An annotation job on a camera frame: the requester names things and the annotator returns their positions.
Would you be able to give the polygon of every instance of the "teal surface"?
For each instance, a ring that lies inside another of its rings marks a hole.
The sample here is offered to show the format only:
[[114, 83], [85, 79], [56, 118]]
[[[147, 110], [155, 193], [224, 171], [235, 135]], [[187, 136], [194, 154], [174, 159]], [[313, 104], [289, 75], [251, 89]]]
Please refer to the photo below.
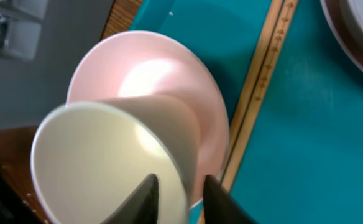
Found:
[[[207, 64], [231, 117], [269, 1], [179, 1], [152, 31]], [[298, 5], [231, 195], [260, 223], [363, 223], [363, 73], [318, 0]]]

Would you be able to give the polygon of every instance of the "wooden strip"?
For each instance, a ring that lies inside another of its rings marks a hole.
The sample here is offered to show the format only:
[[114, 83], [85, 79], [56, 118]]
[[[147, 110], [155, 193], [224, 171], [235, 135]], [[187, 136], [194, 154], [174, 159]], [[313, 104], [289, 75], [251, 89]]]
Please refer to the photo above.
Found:
[[229, 164], [224, 174], [222, 185], [226, 190], [230, 190], [236, 177], [242, 156], [244, 155], [250, 134], [254, 127], [256, 117], [262, 105], [265, 92], [272, 77], [275, 65], [277, 64], [278, 56], [288, 32], [290, 22], [295, 13], [298, 0], [286, 0], [280, 13], [279, 20], [275, 27], [275, 32], [272, 37], [268, 54], [264, 60], [264, 66], [260, 71], [259, 80], [255, 86], [252, 100], [249, 104], [246, 117], [242, 124], [240, 134], [236, 141], [234, 152], [230, 157]]
[[[281, 10], [283, 0], [272, 0], [269, 11], [267, 12], [262, 32], [260, 33], [259, 40], [257, 41], [256, 49], [252, 61], [250, 62], [250, 67], [248, 70], [247, 77], [245, 79], [244, 87], [242, 88], [241, 95], [238, 100], [236, 111], [232, 117], [232, 122], [230, 126], [230, 142], [229, 150], [226, 161], [229, 160], [234, 144], [238, 137], [239, 130], [242, 126], [242, 121], [247, 111], [247, 107], [254, 91], [254, 86], [259, 76], [261, 66], [264, 61], [265, 54], [269, 47], [271, 36], [273, 34], [275, 23], [277, 22], [278, 15]], [[198, 224], [204, 224], [203, 212], [200, 214]]]

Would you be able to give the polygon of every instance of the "brown wooden surface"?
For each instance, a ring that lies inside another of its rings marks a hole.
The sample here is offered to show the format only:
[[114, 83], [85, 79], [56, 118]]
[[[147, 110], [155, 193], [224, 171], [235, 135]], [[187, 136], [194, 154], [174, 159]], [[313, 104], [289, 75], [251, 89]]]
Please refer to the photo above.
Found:
[[[141, 0], [115, 0], [102, 38], [128, 30]], [[48, 218], [40, 206], [30, 173], [30, 150], [36, 127], [0, 131], [0, 174], [16, 194], [44, 223]]]

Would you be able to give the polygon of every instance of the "gray panel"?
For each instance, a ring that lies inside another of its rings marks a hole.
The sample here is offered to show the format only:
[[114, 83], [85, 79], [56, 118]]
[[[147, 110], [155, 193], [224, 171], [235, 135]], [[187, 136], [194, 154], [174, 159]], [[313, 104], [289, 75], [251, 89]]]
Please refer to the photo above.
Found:
[[111, 0], [50, 0], [31, 61], [0, 59], [0, 129], [36, 125], [65, 102], [85, 53], [100, 40]]

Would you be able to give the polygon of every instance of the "brown plate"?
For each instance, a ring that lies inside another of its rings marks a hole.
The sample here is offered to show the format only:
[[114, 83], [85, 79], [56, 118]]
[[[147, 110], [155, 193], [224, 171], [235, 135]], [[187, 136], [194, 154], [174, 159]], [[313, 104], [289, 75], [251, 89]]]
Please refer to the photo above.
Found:
[[321, 0], [321, 5], [336, 40], [338, 40], [347, 56], [363, 72], [363, 48], [353, 39], [344, 23], [340, 0]]

